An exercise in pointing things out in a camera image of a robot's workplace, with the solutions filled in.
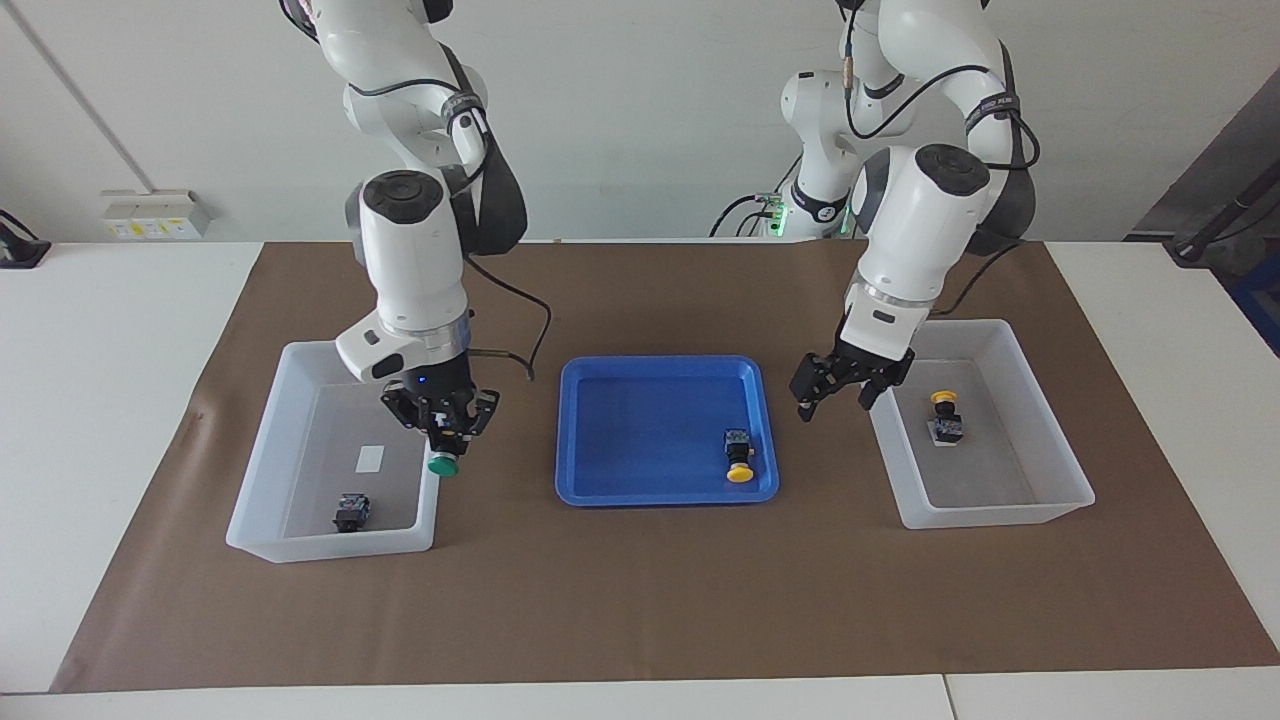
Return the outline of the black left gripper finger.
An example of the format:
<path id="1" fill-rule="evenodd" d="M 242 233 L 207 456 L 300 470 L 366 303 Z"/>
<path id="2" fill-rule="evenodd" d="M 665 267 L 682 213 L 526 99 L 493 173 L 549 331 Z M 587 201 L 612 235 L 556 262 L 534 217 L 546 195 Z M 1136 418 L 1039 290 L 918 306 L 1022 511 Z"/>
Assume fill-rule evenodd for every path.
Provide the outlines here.
<path id="1" fill-rule="evenodd" d="M 882 395 L 900 387 L 906 380 L 911 365 L 913 363 L 891 363 L 869 370 L 858 396 L 859 405 L 870 411 Z"/>
<path id="2" fill-rule="evenodd" d="M 851 361 L 847 357 L 805 354 L 788 382 L 800 420 L 812 421 L 819 404 L 844 388 L 850 377 Z"/>

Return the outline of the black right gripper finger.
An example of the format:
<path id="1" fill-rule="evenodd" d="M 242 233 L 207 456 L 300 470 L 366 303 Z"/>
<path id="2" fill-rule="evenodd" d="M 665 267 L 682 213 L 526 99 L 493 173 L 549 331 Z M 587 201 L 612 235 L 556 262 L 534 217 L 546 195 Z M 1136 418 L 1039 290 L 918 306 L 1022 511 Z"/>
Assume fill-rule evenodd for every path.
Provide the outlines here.
<path id="1" fill-rule="evenodd" d="M 407 389 L 384 389 L 381 402 L 403 428 L 425 436 L 431 451 L 445 452 L 445 437 L 429 401 Z"/>
<path id="2" fill-rule="evenodd" d="M 484 433 L 497 413 L 497 392 L 454 393 L 454 454 L 466 455 L 470 445 Z"/>

